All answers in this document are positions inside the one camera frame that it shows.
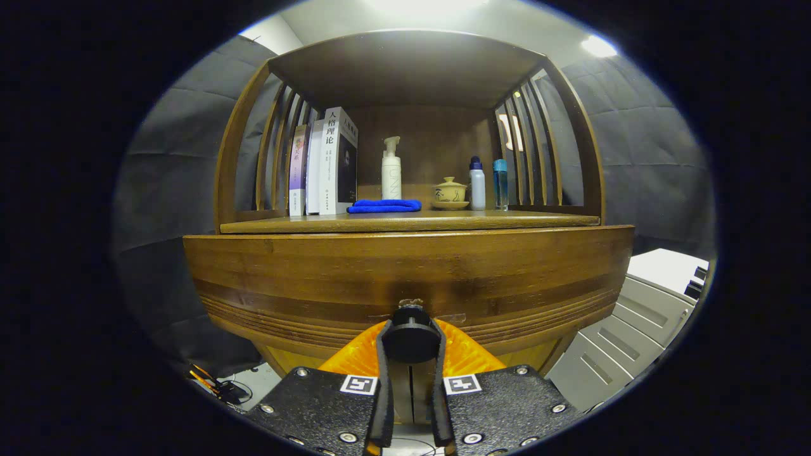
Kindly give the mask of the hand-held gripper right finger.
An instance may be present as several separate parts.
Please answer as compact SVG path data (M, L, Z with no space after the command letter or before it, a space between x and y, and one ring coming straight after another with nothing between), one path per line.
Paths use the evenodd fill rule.
M580 410L530 365L502 363L448 322L433 326L441 337L433 432L446 454L512 455L579 421Z

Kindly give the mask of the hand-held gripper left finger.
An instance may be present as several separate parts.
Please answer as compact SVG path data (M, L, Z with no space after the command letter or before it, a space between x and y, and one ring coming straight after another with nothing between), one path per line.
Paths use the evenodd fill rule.
M310 455L379 455L393 438L393 388L385 338L411 319L391 319L373 334L376 374L298 366L261 398L250 421Z

